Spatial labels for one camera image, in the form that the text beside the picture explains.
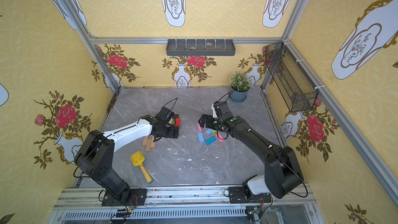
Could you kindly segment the red block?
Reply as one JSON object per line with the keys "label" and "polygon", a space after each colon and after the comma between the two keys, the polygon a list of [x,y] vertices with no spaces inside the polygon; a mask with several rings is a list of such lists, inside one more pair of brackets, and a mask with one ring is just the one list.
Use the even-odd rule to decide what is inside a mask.
{"label": "red block", "polygon": [[180,123],[181,123],[181,119],[180,118],[176,118],[175,121],[176,121],[175,126],[179,127]]}

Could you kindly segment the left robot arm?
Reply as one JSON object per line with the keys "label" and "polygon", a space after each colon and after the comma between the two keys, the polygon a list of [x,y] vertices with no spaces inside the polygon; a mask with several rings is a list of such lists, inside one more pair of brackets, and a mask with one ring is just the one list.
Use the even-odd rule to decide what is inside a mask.
{"label": "left robot arm", "polygon": [[145,136],[176,139],[179,127],[150,115],[107,132],[91,131],[74,157],[74,163],[92,180],[101,185],[114,199],[127,203],[130,186],[112,168],[115,151]]}

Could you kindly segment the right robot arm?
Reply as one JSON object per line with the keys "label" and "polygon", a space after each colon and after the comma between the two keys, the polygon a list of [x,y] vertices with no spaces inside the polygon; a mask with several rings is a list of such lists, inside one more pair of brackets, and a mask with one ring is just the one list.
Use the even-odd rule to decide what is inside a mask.
{"label": "right robot arm", "polygon": [[292,148],[280,147],[255,131],[245,119],[237,116],[226,120],[203,114],[200,126],[223,132],[241,141],[250,148],[264,164],[263,193],[271,193],[278,199],[304,183],[295,152]]}

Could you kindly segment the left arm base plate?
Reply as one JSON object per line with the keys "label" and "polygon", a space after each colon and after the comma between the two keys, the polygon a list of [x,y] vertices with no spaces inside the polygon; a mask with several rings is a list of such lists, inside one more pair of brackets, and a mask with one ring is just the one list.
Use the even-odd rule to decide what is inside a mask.
{"label": "left arm base plate", "polygon": [[106,191],[102,206],[143,206],[147,197],[147,189],[131,188],[116,198]]}

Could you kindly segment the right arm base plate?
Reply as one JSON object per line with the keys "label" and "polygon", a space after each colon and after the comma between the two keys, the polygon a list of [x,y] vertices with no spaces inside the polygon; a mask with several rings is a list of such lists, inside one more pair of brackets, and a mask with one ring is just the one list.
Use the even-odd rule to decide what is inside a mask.
{"label": "right arm base plate", "polygon": [[263,204],[271,203],[272,198],[269,194],[254,195],[251,191],[243,186],[229,187],[228,197],[232,204]]}

